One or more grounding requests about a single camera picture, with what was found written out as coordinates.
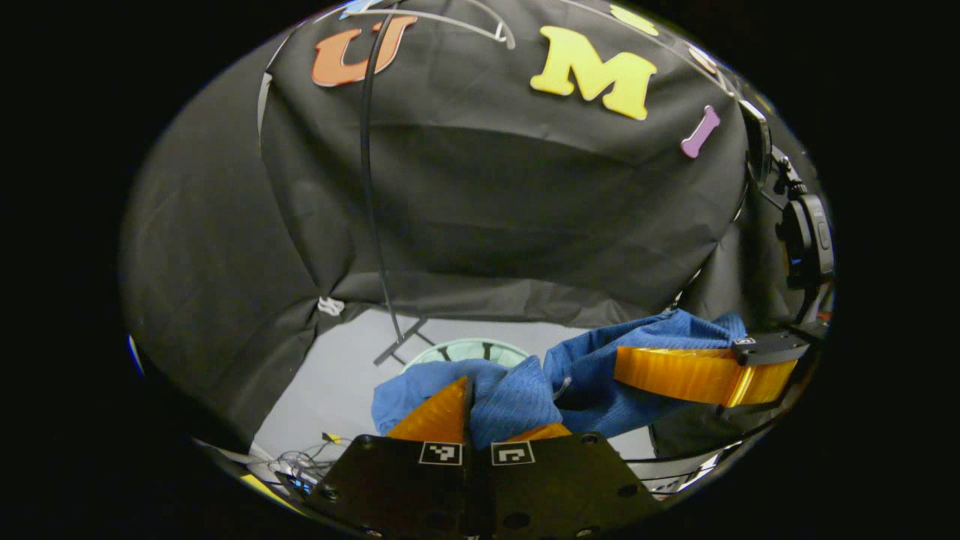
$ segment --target black cable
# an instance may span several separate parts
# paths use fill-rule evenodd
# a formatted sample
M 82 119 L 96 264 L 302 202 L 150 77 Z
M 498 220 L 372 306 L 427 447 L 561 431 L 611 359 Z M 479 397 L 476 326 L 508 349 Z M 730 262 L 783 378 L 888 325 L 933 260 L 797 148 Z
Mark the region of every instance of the black cable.
M 640 481 L 653 481 L 653 480 L 678 479 L 678 478 L 680 478 L 680 477 L 688 477 L 688 476 L 690 476 L 690 475 L 699 475 L 700 473 L 704 473 L 704 472 L 706 472 L 706 471 L 711 471 L 711 470 L 713 470 L 715 467 L 716 467 L 716 465 L 711 465 L 711 466 L 709 466 L 709 467 L 704 467 L 704 468 L 702 468 L 702 469 L 697 469 L 696 471 L 690 471 L 689 473 L 682 473 L 682 474 L 679 474 L 679 475 L 670 475 L 670 476 L 668 476 L 668 477 L 659 477 L 659 478 L 655 478 L 655 479 L 639 479 L 639 480 L 640 480 Z
M 762 190 L 762 189 L 758 189 L 757 191 L 760 192 L 760 195 L 763 195 L 763 198 L 764 198 L 764 199 L 770 201 L 770 204 L 771 204 L 771 205 L 777 207 L 780 211 L 783 211 L 783 207 L 782 207 L 781 205 L 779 205 L 779 204 L 777 203 L 777 201 L 774 201 L 773 198 L 770 197 L 770 195 L 767 195 L 767 192 L 766 192 L 766 191 L 764 191 L 764 190 Z
M 329 445 L 331 442 L 332 442 L 332 441 L 326 441 L 326 442 L 320 447 L 319 450 L 317 450 L 316 452 L 313 453 L 313 455 L 310 456 L 310 461 L 313 461 L 318 455 L 320 455 L 320 452 L 323 452 L 323 451 L 324 451 L 324 448 L 326 448 L 327 445 Z
M 376 60 L 380 54 L 380 46 L 383 44 L 383 38 L 387 34 L 387 28 L 394 19 L 394 14 L 390 13 L 380 24 L 380 32 L 376 33 L 376 39 L 373 41 L 373 49 L 367 58 L 367 77 L 363 82 L 363 101 L 360 109 L 360 163 L 364 175 L 364 188 L 367 191 L 367 217 L 370 218 L 370 229 L 373 236 L 373 246 L 376 250 L 376 260 L 380 267 L 380 284 L 383 285 L 383 298 L 387 303 L 387 310 L 390 311 L 390 318 L 394 321 L 394 330 L 396 330 L 396 342 L 403 340 L 403 333 L 400 331 L 400 324 L 396 321 L 394 306 L 390 302 L 390 287 L 387 284 L 387 267 L 383 261 L 383 249 L 380 247 L 380 235 L 376 229 L 376 218 L 373 214 L 373 173 L 370 167 L 370 118 L 373 105 L 373 74 L 376 72 Z
M 422 333 L 420 333 L 420 332 L 418 332 L 418 331 L 415 331 L 414 334 L 420 336 L 420 339 L 422 339 L 423 341 L 426 341 L 427 343 L 429 343 L 431 347 L 434 347 L 434 346 L 437 345 L 437 344 L 434 343 L 433 341 L 430 341 L 430 339 L 429 339 L 427 336 L 423 335 Z

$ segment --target blue cloth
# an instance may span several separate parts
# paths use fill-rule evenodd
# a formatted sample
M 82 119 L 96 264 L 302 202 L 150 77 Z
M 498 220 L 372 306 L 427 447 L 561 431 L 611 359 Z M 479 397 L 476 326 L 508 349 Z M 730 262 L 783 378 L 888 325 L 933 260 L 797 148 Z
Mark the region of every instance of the blue cloth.
M 511 370 L 483 359 L 417 364 L 373 390 L 371 413 L 385 435 L 430 396 L 470 376 L 469 427 L 478 448 L 554 422 L 614 437 L 689 404 L 614 380 L 617 347 L 723 349 L 746 334 L 733 313 L 709 322 L 675 310 L 568 339 L 547 352 L 542 369 L 536 356 Z

